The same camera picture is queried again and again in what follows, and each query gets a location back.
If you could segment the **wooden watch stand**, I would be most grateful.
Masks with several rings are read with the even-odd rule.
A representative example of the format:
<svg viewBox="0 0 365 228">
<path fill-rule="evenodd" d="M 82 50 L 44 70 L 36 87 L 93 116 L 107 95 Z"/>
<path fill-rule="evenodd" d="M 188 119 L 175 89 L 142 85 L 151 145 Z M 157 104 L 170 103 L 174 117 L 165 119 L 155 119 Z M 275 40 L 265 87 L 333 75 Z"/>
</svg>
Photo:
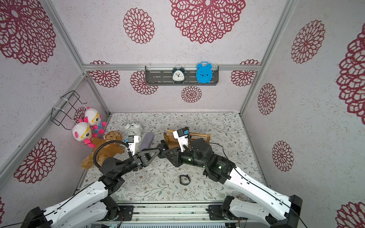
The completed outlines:
<svg viewBox="0 0 365 228">
<path fill-rule="evenodd" d="M 178 140 L 173 136 L 173 130 L 167 130 L 167 132 L 163 133 L 164 141 L 166 142 L 169 149 L 173 149 L 176 147 L 180 147 Z M 210 143 L 211 135 L 208 134 L 197 134 L 197 133 L 190 133 L 191 142 L 196 139 L 203 138 L 207 143 Z"/>
</svg>

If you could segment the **black watch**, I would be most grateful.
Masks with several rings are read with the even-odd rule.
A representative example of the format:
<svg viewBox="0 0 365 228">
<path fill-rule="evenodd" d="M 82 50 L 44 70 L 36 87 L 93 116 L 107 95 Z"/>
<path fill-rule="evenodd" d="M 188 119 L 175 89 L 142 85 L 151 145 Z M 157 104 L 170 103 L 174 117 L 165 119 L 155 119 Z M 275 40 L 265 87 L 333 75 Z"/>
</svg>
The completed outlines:
<svg viewBox="0 0 365 228">
<path fill-rule="evenodd" d="M 179 176 L 179 182 L 183 186 L 188 186 L 191 183 L 191 178 L 188 174 L 183 174 Z"/>
<path fill-rule="evenodd" d="M 165 142 L 165 140 L 161 140 L 160 144 L 157 146 L 157 149 L 159 150 L 158 157 L 164 158 L 164 151 L 168 150 L 169 147 L 168 147 L 167 143 Z"/>
</svg>

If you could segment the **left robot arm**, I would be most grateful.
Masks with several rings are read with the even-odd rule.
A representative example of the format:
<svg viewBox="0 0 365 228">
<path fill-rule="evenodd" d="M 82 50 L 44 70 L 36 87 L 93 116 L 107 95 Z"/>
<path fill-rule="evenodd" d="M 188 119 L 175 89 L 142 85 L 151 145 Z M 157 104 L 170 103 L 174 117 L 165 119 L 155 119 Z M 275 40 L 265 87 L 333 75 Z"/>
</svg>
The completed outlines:
<svg viewBox="0 0 365 228">
<path fill-rule="evenodd" d="M 81 228 L 92 222 L 114 220 L 120 214 L 111 198 L 125 182 L 123 175 L 147 167 L 160 153 L 144 150 L 126 159 L 110 157 L 99 166 L 102 176 L 69 199 L 46 209 L 32 209 L 21 224 L 23 228 Z"/>
</svg>

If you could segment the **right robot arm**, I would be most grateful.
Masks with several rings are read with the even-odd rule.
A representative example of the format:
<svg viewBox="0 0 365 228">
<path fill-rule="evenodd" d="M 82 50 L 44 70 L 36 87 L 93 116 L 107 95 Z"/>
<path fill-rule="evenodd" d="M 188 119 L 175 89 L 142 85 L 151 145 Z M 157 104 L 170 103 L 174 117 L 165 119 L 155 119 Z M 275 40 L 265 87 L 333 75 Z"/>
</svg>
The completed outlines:
<svg viewBox="0 0 365 228">
<path fill-rule="evenodd" d="M 280 194 L 250 177 L 225 155 L 216 154 L 204 139 L 190 146 L 170 149 L 165 141 L 158 145 L 159 157 L 175 167 L 183 164 L 203 168 L 203 175 L 246 195 L 252 202 L 226 196 L 221 205 L 225 219 L 249 219 L 270 228 L 296 228 L 300 221 L 302 199 L 296 195 Z"/>
</svg>

